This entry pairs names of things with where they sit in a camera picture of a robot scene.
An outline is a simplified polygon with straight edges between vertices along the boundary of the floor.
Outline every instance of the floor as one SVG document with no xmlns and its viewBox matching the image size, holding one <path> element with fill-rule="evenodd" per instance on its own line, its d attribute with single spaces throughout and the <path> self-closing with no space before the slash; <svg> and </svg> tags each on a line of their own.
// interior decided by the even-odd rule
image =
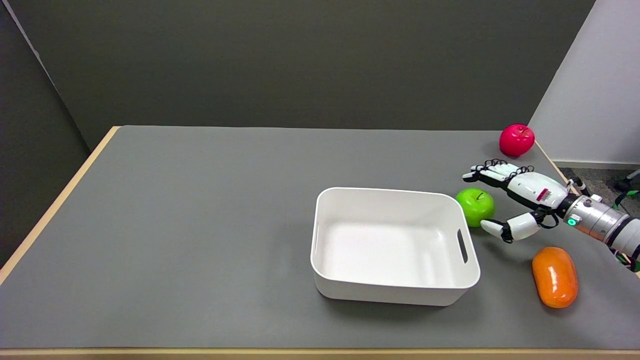
<svg viewBox="0 0 640 360">
<path fill-rule="evenodd" d="M 616 181 L 620 181 L 629 175 L 633 170 L 606 170 L 606 169 L 594 169 L 594 168 L 560 168 L 560 171 L 567 178 L 577 176 L 587 184 L 587 187 L 591 190 L 591 193 L 596 193 L 602 196 L 604 199 L 602 202 L 606 204 L 613 204 L 616 197 L 621 194 L 621 191 L 614 188 Z M 640 189 L 640 179 L 634 180 L 636 187 Z M 640 217 L 640 196 L 627 197 L 620 204 L 621 209 L 624 209 L 629 215 L 634 217 Z"/>
</svg>

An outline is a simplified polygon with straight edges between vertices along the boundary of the robotic arm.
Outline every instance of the robotic arm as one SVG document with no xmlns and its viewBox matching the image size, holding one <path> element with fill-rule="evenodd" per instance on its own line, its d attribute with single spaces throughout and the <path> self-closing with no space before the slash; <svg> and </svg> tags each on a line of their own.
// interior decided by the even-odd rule
<svg viewBox="0 0 640 360">
<path fill-rule="evenodd" d="M 485 231 L 512 243 L 528 238 L 540 229 L 558 226 L 560 218 L 632 261 L 640 256 L 639 219 L 602 204 L 602 198 L 591 195 L 577 177 L 562 185 L 533 170 L 531 166 L 516 167 L 504 160 L 493 159 L 471 167 L 471 172 L 462 176 L 468 183 L 481 181 L 503 189 L 510 198 L 532 210 L 506 222 L 483 220 L 480 225 Z M 576 186 L 582 195 L 570 192 L 571 186 Z M 554 224 L 544 224 L 546 217 L 551 217 Z"/>
</svg>

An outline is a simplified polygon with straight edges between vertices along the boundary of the red apple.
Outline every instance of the red apple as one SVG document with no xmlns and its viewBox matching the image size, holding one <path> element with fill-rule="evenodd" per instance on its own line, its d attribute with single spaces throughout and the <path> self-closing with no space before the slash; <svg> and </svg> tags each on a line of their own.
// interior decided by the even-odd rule
<svg viewBox="0 0 640 360">
<path fill-rule="evenodd" d="M 506 156 L 517 158 L 529 151 L 536 141 L 533 130 L 523 124 L 507 126 L 500 134 L 500 151 Z"/>
</svg>

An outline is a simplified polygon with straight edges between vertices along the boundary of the gray table surface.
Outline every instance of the gray table surface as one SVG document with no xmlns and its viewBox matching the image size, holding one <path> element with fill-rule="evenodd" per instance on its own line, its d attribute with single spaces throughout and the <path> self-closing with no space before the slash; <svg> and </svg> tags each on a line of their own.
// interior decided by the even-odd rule
<svg viewBox="0 0 640 360">
<path fill-rule="evenodd" d="M 0 286 L 0 348 L 640 348 L 640 282 L 568 226 L 508 245 L 449 307 L 330 300 L 309 252 L 332 186 L 455 195 L 495 131 L 123 127 Z M 535 147 L 514 161 L 560 180 Z M 496 217 L 527 211 L 496 189 Z M 580 294 L 543 306 L 531 259 L 572 256 Z"/>
</svg>

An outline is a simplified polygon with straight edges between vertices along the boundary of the green apple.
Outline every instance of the green apple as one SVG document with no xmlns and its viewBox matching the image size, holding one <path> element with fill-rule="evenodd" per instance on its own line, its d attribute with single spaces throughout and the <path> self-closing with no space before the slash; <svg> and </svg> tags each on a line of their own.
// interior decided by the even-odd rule
<svg viewBox="0 0 640 360">
<path fill-rule="evenodd" d="M 493 198 L 484 190 L 464 189 L 456 195 L 456 200 L 462 206 L 469 227 L 479 227 L 480 220 L 491 218 L 495 213 Z"/>
</svg>

